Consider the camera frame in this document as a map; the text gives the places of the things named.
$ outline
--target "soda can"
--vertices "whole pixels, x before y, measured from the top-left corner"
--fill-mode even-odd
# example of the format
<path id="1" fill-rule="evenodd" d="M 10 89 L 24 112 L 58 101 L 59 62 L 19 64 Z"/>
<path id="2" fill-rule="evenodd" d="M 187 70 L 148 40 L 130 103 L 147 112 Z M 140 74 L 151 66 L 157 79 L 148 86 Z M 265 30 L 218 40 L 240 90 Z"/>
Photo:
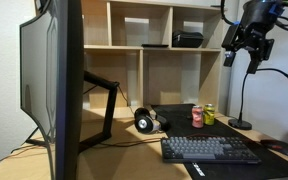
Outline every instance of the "soda can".
<path id="1" fill-rule="evenodd" d="M 193 106 L 192 108 L 192 126 L 196 128 L 203 127 L 203 107 L 202 106 Z"/>
<path id="2" fill-rule="evenodd" d="M 213 104 L 206 104 L 203 109 L 204 123 L 207 125 L 214 124 L 215 107 Z"/>

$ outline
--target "lamp base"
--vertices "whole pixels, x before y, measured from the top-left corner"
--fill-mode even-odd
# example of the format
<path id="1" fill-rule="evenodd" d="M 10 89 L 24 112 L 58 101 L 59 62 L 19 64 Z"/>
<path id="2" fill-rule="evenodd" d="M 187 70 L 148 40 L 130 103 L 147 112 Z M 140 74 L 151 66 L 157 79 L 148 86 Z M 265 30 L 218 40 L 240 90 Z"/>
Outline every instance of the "lamp base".
<path id="1" fill-rule="evenodd" d="M 252 129 L 252 124 L 246 121 L 239 121 L 238 119 L 230 119 L 228 120 L 228 125 L 236 128 L 236 129 L 241 129 L 241 130 L 251 130 Z"/>

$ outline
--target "black box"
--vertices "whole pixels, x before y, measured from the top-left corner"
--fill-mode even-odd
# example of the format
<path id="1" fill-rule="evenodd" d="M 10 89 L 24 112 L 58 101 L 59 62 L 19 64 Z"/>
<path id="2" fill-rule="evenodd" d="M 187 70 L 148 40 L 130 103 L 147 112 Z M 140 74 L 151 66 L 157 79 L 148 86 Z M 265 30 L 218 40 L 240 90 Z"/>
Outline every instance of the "black box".
<path id="1" fill-rule="evenodd" d="M 204 37 L 199 32 L 185 32 L 181 30 L 172 33 L 173 47 L 190 47 L 198 48 L 204 40 Z"/>

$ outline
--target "headphones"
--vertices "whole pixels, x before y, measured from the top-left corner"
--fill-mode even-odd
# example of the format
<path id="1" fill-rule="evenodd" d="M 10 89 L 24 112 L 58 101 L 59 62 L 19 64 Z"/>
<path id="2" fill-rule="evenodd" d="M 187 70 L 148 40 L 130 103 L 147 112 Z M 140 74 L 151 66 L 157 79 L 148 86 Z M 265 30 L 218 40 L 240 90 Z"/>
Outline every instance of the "headphones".
<path id="1" fill-rule="evenodd" d="M 166 118 L 159 115 L 151 115 L 150 112 L 145 108 L 138 108 L 134 113 L 135 127 L 138 132 L 143 134 L 150 134 L 156 131 L 167 131 L 170 128 L 170 124 Z"/>

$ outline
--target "red can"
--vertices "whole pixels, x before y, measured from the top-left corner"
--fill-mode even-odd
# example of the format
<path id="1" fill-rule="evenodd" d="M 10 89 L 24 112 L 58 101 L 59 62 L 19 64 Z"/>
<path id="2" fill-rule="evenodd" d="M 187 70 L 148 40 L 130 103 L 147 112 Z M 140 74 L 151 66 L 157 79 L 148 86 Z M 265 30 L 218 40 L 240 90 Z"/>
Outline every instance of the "red can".
<path id="1" fill-rule="evenodd" d="M 193 106 L 192 108 L 192 126 L 196 128 L 203 127 L 203 107 L 202 106 Z"/>

